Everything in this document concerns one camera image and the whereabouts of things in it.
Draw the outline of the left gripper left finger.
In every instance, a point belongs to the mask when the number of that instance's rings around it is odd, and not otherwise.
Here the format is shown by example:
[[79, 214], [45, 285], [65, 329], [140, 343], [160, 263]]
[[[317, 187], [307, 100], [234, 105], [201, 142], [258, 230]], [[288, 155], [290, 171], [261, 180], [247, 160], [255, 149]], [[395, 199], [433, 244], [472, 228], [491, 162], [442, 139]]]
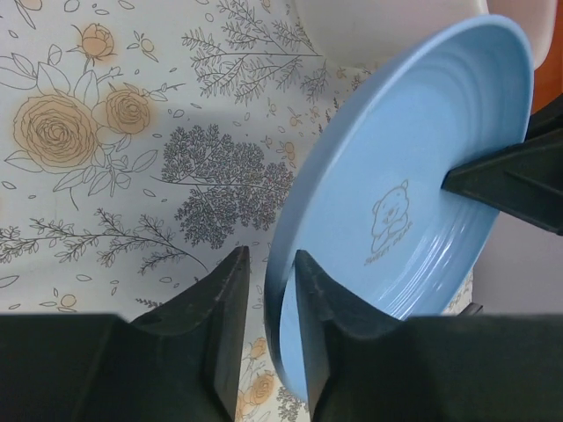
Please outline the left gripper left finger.
[[133, 321], [110, 314], [1, 318], [4, 421], [232, 421], [250, 252]]

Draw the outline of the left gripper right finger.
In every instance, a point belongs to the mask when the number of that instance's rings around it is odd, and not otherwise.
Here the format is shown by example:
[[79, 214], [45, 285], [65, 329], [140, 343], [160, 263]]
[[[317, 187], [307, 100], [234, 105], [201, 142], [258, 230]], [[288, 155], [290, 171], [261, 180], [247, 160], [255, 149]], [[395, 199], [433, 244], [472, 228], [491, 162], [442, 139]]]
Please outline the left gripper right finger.
[[395, 319], [295, 259], [314, 421], [559, 421], [562, 318]]

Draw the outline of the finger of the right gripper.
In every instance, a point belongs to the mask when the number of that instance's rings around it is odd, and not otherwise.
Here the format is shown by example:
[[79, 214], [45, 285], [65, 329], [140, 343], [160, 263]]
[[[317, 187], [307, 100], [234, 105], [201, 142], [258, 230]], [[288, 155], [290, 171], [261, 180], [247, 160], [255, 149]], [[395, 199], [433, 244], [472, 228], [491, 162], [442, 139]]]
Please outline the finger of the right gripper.
[[442, 189], [562, 234], [562, 97], [532, 114], [524, 142], [450, 170]]

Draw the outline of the lavender blue plate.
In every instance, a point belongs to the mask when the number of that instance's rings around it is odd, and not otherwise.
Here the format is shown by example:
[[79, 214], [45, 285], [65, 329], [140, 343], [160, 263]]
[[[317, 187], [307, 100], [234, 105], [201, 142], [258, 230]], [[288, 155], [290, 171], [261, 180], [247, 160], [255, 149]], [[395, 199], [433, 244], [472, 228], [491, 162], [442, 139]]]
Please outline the lavender blue plate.
[[308, 396], [296, 252], [392, 317], [442, 314], [498, 216], [442, 182], [450, 169], [522, 142], [532, 92], [523, 29], [481, 15], [387, 62], [332, 117], [290, 188], [265, 274], [270, 355], [295, 396]]

